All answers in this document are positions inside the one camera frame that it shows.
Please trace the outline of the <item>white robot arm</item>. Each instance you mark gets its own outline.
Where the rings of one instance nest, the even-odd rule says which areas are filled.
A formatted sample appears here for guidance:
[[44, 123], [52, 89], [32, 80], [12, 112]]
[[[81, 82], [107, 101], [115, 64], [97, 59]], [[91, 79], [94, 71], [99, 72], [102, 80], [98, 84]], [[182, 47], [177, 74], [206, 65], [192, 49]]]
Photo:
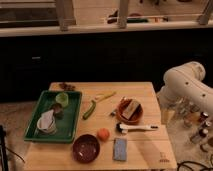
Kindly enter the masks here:
[[196, 61], [172, 67], [164, 73], [164, 85], [157, 92], [163, 124], [181, 112], [201, 111], [213, 117], [213, 88], [202, 82], [205, 75], [204, 66]]

